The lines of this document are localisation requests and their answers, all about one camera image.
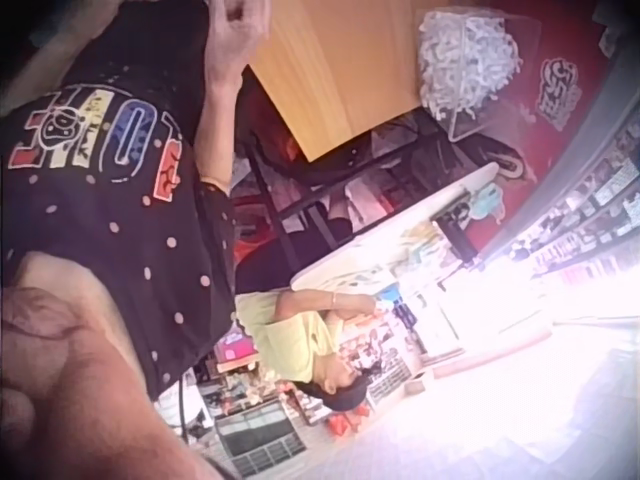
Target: tiled floor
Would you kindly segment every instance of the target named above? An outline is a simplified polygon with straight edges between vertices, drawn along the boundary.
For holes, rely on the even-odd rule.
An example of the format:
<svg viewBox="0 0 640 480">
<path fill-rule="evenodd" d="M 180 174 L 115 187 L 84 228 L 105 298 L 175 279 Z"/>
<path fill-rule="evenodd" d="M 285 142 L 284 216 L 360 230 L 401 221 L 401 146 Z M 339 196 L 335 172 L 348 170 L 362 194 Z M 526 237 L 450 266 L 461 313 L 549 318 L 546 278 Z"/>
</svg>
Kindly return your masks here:
<svg viewBox="0 0 640 480">
<path fill-rule="evenodd" d="M 638 338 L 561 327 L 540 345 L 439 380 L 296 478 L 639 478 Z"/>
</svg>

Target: metal frame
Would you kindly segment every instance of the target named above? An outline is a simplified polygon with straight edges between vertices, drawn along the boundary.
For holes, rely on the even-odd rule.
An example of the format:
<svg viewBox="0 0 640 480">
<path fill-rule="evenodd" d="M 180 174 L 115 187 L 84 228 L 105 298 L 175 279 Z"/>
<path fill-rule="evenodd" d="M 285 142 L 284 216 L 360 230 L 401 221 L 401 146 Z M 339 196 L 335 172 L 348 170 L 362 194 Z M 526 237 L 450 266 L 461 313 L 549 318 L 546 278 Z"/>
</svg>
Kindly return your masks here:
<svg viewBox="0 0 640 480">
<path fill-rule="evenodd" d="M 431 132 L 424 135 L 421 134 L 419 131 L 416 131 L 415 133 L 417 134 L 417 138 L 415 140 L 409 143 L 406 143 L 396 148 L 395 150 L 392 150 L 378 157 L 368 159 L 366 161 L 363 161 L 355 165 L 351 169 L 349 174 L 345 175 L 340 180 L 322 185 L 316 189 L 311 189 L 309 187 L 302 186 L 303 189 L 305 190 L 305 195 L 303 196 L 303 198 L 292 203 L 291 205 L 287 206 L 281 211 L 277 210 L 273 202 L 273 198 L 271 197 L 271 192 L 269 191 L 267 182 L 265 181 L 264 176 L 262 174 L 262 170 L 260 167 L 261 162 L 258 161 L 258 157 L 262 157 L 263 160 L 266 160 L 267 157 L 264 153 L 260 140 L 255 134 L 252 134 L 254 145 L 246 145 L 245 153 L 247 158 L 249 159 L 249 164 L 251 165 L 251 169 L 256 177 L 256 182 L 258 185 L 258 189 L 260 190 L 260 194 L 264 199 L 271 225 L 280 243 L 282 244 L 287 262 L 289 263 L 289 266 L 293 269 L 293 271 L 296 271 L 296 272 L 299 271 L 301 265 L 300 265 L 300 260 L 298 259 L 298 256 L 296 255 L 295 249 L 293 247 L 293 243 L 291 242 L 291 239 L 288 237 L 287 232 L 284 229 L 284 225 L 282 223 L 284 220 L 294 215 L 299 215 L 303 212 L 308 212 L 309 217 L 316 224 L 320 234 L 323 236 L 324 240 L 327 242 L 327 244 L 333 251 L 338 247 L 344 245 L 345 243 L 348 243 L 349 241 L 351 241 L 353 238 L 355 238 L 356 235 L 360 235 L 369 230 L 372 230 L 376 228 L 378 225 L 380 225 L 381 223 L 389 220 L 390 218 L 393 218 L 395 215 L 398 215 L 399 213 L 403 212 L 404 210 L 409 208 L 411 205 L 406 205 L 403 208 L 399 208 L 393 211 L 392 213 L 390 213 L 389 215 L 386 215 L 383 218 L 377 220 L 376 222 L 373 222 L 372 224 L 367 225 L 365 228 L 359 230 L 358 232 L 354 232 L 352 235 L 343 239 L 342 241 L 337 242 L 334 236 L 332 235 L 327 223 L 319 214 L 317 208 L 315 208 L 315 203 L 321 200 L 326 195 L 330 194 L 331 192 L 339 188 L 343 188 L 349 182 L 352 182 L 353 180 L 360 178 L 361 176 L 365 175 L 372 169 L 375 169 L 377 167 L 380 167 L 381 165 L 384 165 L 385 162 L 391 159 L 400 158 L 401 161 L 405 161 L 407 158 L 410 158 L 410 155 L 412 153 L 414 153 L 420 148 L 423 148 L 425 145 L 428 145 L 429 142 L 437 138 L 437 135 L 440 133 L 439 128 L 440 127 L 437 127 L 437 130 L 435 132 Z M 280 175 L 283 175 L 283 172 L 279 170 L 280 169 L 276 169 L 276 172 L 279 173 Z M 411 195 L 411 197 L 414 201 L 420 200 L 420 199 L 414 198 L 413 195 Z M 461 235 L 456 235 L 456 237 L 460 237 L 460 239 L 462 239 L 463 237 L 466 238 L 466 236 L 464 235 L 464 232 L 459 232 L 459 233 Z M 451 243 L 453 244 L 454 248 L 458 249 L 457 241 L 451 241 Z M 465 245 L 465 248 L 467 249 L 467 251 L 470 251 L 471 249 L 473 249 L 473 247 L 471 246 L 471 243 L 468 240 L 467 240 L 467 244 L 468 245 Z"/>
</svg>

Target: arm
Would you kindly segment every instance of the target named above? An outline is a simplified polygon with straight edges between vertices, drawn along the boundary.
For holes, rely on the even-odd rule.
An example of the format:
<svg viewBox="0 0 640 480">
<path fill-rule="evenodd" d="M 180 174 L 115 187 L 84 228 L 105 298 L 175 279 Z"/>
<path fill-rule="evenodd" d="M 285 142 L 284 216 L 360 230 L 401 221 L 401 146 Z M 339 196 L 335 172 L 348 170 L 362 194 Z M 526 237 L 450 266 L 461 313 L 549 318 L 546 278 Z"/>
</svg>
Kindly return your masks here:
<svg viewBox="0 0 640 480">
<path fill-rule="evenodd" d="M 229 12 L 225 0 L 209 1 L 206 99 L 195 141 L 200 178 L 227 194 L 231 189 L 235 106 L 242 85 L 242 71 L 257 44 L 267 35 L 271 13 L 268 0 L 234 3 L 236 8 Z"/>
<path fill-rule="evenodd" d="M 239 85 L 232 84 L 207 89 L 194 145 L 200 179 L 227 195 L 231 190 L 238 91 Z"/>
<path fill-rule="evenodd" d="M 76 2 L 67 11 L 58 33 L 38 50 L 2 92 L 0 117 L 55 90 L 84 47 L 111 23 L 120 1 Z"/>
<path fill-rule="evenodd" d="M 349 311 L 371 315 L 375 311 L 376 301 L 370 295 L 350 295 L 321 290 L 292 290 L 282 292 L 276 302 L 274 321 L 287 320 L 302 312 L 319 310 Z"/>
</svg>

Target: wrist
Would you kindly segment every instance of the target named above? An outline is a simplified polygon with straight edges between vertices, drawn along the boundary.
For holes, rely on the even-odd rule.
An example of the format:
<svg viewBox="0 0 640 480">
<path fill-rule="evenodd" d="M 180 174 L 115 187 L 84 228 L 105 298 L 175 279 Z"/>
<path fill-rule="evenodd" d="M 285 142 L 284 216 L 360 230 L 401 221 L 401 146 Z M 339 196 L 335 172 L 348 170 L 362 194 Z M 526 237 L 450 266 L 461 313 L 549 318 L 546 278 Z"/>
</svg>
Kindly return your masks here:
<svg viewBox="0 0 640 480">
<path fill-rule="evenodd" d="M 207 81 L 207 97 L 216 101 L 233 101 L 235 103 L 242 87 L 242 76 L 226 80 Z"/>
</svg>

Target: person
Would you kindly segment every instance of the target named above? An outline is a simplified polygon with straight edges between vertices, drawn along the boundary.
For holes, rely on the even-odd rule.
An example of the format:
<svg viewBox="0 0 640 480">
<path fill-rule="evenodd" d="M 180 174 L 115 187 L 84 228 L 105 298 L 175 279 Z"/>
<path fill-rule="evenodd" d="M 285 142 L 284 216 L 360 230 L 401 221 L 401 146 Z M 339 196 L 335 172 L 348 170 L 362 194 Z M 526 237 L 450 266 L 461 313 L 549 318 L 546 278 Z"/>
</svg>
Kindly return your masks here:
<svg viewBox="0 0 640 480">
<path fill-rule="evenodd" d="M 235 104 L 270 3 L 120 3 L 80 2 L 2 97 L 3 455 L 220 478 L 152 401 L 232 324 Z"/>
<path fill-rule="evenodd" d="M 321 202 L 316 208 L 336 241 L 353 233 L 344 191 L 330 195 L 328 212 Z M 288 236 L 301 269 L 330 252 L 317 228 Z M 338 353 L 340 335 L 345 321 L 374 315 L 383 304 L 370 295 L 292 291 L 289 284 L 296 273 L 277 239 L 251 252 L 236 269 L 238 321 L 253 338 L 261 362 L 281 378 L 321 399 L 331 410 L 354 410 L 365 400 L 380 364 L 353 368 Z"/>
</svg>

